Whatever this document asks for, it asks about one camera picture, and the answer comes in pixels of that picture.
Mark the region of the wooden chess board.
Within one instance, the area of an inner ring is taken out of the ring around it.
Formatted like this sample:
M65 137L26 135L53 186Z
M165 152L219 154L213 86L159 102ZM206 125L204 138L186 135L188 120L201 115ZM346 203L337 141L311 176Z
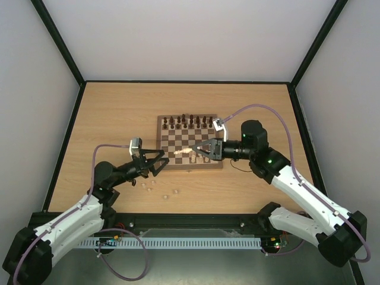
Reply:
M210 160L209 163L198 163L197 158L200 156L196 153L196 162L191 163L191 154L177 154L174 151L183 148L189 148L198 142L217 138L213 124L209 124L210 116L215 119L216 114L213 113L183 113L186 116L187 128L183 128L182 114L175 115L159 115L157 117L157 148L161 148L165 152L165 157L169 158L169 163L164 168L166 171L192 171L192 170L219 170L223 168L222 161ZM180 116L180 129L176 129L177 117ZM196 118L199 116L200 124L196 123ZM202 122L203 117L207 117L206 124ZM170 117L173 117L174 123L170 124ZM167 124L164 124L164 118L167 119Z

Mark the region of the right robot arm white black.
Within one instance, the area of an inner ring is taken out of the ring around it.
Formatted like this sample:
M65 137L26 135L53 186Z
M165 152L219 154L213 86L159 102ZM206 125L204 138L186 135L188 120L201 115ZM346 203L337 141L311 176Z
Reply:
M336 267L344 266L365 242L366 216L338 205L308 182L289 159L269 146L267 131L259 121L245 121L239 141L212 138L192 150L214 161L248 160L252 173L287 194L308 214L292 213L271 202L260 212L263 231L291 233L316 246Z

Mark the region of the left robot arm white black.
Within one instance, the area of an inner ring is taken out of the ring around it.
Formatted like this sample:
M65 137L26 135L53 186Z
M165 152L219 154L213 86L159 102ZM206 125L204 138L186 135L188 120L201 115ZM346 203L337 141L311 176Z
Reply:
M87 193L71 208L53 220L17 232L3 262L13 284L42 284L56 263L82 240L113 231L113 203L119 196L115 187L125 182L136 184L138 177L157 176L168 164L163 150L134 147L131 161L114 166L107 161L93 163Z

